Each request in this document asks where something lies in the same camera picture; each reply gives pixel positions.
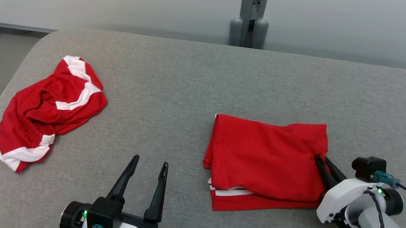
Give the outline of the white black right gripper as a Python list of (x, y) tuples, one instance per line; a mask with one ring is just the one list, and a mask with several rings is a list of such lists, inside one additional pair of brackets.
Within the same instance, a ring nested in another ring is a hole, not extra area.
[(395, 188), (380, 182), (347, 179), (329, 157), (323, 160), (320, 155), (316, 155), (314, 159), (327, 191), (316, 213), (321, 223), (334, 223), (340, 217), (346, 224), (355, 225), (365, 209), (376, 207), (366, 191), (375, 195), (380, 209), (386, 215), (399, 215), (403, 211), (402, 196)]

